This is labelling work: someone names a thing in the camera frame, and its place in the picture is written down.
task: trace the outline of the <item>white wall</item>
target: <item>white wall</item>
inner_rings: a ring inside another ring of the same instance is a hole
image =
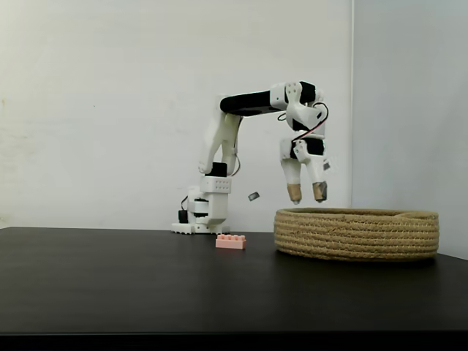
[[[355,2],[352,204],[439,211],[468,258],[468,1]]]
[[[0,1],[3,225],[168,229],[198,183],[215,95],[287,80],[326,93],[326,205],[349,205],[350,13],[347,0]],[[243,123],[234,230],[272,230],[291,206],[288,133],[276,115]]]

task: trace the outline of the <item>pink lego brick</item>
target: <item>pink lego brick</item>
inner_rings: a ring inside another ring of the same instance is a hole
[[[246,236],[245,235],[225,235],[220,234],[216,239],[216,247],[222,249],[239,249],[244,250],[246,248]]]

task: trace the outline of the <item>woven basket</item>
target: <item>woven basket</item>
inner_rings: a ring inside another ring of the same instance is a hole
[[[436,212],[291,208],[275,216],[279,251],[325,260],[408,261],[433,257]]]

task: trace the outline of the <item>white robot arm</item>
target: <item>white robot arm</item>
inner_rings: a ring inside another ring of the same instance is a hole
[[[237,136],[244,117],[285,111],[286,121],[296,135],[280,144],[280,159],[287,180],[290,199],[301,201],[301,164],[305,164],[312,180],[315,199],[326,200],[327,185],[323,174],[325,120],[328,109],[322,94],[305,82],[280,83],[269,91],[220,96],[214,106],[198,170],[202,173],[199,186],[189,187],[187,208],[179,211],[176,233],[228,233],[227,196],[231,192],[231,176],[237,158]],[[222,161],[214,155],[222,147]]]

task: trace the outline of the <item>black table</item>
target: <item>black table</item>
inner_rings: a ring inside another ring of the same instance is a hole
[[[0,349],[468,347],[468,262],[342,263],[213,235],[0,231]]]

